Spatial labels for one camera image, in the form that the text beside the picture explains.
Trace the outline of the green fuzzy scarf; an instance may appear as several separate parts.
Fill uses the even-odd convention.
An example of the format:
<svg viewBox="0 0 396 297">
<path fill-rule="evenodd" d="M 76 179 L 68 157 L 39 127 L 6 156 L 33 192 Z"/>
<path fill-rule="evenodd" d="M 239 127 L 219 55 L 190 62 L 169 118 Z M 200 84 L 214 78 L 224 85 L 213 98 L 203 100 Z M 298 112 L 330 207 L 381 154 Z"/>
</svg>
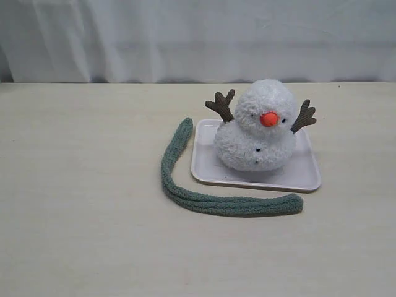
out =
<svg viewBox="0 0 396 297">
<path fill-rule="evenodd" d="M 161 158 L 161 186 L 165 195 L 175 204 L 195 213 L 238 218 L 295 215 L 303 211 L 304 200 L 295 193 L 260 199 L 246 196 L 214 196 L 178 186 L 173 179 L 174 166 L 183 154 L 192 132 L 193 120 L 186 117 L 179 123 Z"/>
</svg>

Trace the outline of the white plastic tray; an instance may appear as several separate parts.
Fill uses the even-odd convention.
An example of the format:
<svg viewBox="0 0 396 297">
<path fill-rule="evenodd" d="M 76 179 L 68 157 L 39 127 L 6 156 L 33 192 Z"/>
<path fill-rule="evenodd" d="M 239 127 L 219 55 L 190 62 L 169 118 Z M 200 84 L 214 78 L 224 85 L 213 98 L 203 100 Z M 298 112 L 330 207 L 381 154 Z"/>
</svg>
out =
<svg viewBox="0 0 396 297">
<path fill-rule="evenodd" d="M 219 119 L 202 119 L 196 124 L 191 173 L 198 182 L 298 193 L 314 192 L 321 186 L 321 174 L 307 130 L 297 132 L 295 151 L 285 166 L 251 173 L 228 168 L 216 156 L 213 140 L 219 125 Z"/>
</svg>

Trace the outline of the white plush snowman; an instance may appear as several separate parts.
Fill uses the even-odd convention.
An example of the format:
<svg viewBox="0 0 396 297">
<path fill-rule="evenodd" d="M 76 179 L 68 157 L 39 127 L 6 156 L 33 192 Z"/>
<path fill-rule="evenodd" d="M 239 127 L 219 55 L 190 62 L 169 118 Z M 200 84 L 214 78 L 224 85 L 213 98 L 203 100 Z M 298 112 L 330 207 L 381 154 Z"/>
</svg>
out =
<svg viewBox="0 0 396 297">
<path fill-rule="evenodd" d="M 230 104 L 235 91 L 216 92 L 205 107 L 219 115 L 221 123 L 213 139 L 217 157 L 227 167 L 241 172 L 272 171 L 283 167 L 296 147 L 296 135 L 316 123 L 309 99 L 299 104 L 279 80 L 253 82 Z"/>
</svg>

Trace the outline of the white backdrop curtain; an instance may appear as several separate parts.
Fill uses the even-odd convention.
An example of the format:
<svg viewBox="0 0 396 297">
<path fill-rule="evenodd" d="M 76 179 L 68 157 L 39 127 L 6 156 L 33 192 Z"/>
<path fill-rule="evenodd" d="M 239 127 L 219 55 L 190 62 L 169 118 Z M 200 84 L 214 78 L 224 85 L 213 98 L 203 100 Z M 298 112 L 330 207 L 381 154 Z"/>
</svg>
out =
<svg viewBox="0 0 396 297">
<path fill-rule="evenodd" d="M 9 82 L 393 82 L 394 1 L 2 1 Z"/>
</svg>

